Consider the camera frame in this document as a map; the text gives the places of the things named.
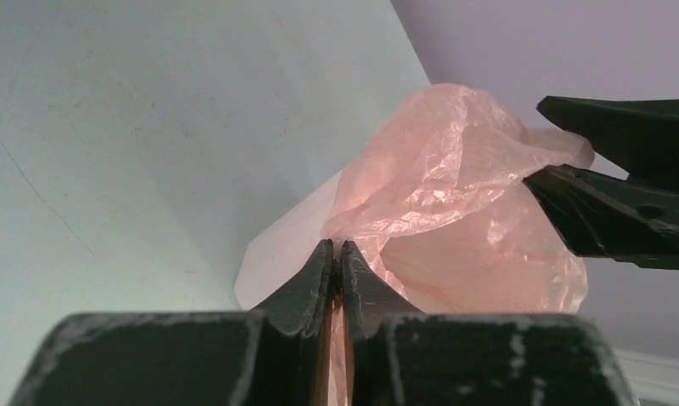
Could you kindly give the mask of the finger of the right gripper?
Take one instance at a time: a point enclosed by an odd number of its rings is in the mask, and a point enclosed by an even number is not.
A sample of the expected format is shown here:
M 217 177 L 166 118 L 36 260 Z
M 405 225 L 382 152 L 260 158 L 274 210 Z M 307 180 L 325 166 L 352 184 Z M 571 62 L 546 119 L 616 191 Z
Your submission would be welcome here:
M 679 191 L 568 165 L 523 182 L 574 255 L 679 271 Z
M 607 101 L 547 96 L 536 110 L 630 174 L 679 165 L 679 99 Z

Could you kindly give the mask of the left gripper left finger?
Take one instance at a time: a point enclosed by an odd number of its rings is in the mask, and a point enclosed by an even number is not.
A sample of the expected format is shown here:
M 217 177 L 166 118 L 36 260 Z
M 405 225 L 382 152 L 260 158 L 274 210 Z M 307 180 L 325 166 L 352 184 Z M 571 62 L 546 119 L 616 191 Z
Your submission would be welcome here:
M 324 405 L 333 245 L 248 311 L 80 313 L 44 338 L 13 405 Z

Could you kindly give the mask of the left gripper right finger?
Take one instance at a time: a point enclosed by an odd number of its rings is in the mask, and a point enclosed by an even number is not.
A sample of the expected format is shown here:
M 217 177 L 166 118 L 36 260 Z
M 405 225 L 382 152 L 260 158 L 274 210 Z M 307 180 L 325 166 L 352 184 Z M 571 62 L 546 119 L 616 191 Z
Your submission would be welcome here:
M 352 405 L 634 405 L 598 329 L 562 313 L 425 314 L 353 242 L 339 266 Z

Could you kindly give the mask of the pink plastic trash bag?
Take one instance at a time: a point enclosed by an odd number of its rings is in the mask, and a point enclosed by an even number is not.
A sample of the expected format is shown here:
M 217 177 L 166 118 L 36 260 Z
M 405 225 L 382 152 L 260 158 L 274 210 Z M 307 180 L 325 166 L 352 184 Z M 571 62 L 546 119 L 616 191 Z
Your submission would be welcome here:
M 586 267 L 523 181 L 593 161 L 577 134 L 529 129 L 485 91 L 432 85 L 342 170 L 320 235 L 354 242 L 426 313 L 574 313 Z

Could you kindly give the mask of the white trash bin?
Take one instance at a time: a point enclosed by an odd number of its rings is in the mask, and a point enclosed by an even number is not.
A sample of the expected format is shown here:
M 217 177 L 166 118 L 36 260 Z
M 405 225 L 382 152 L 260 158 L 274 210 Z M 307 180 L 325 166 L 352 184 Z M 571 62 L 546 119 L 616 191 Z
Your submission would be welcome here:
M 340 177 L 336 173 L 251 240 L 233 287 L 241 309 L 258 305 L 303 267 L 320 241 Z

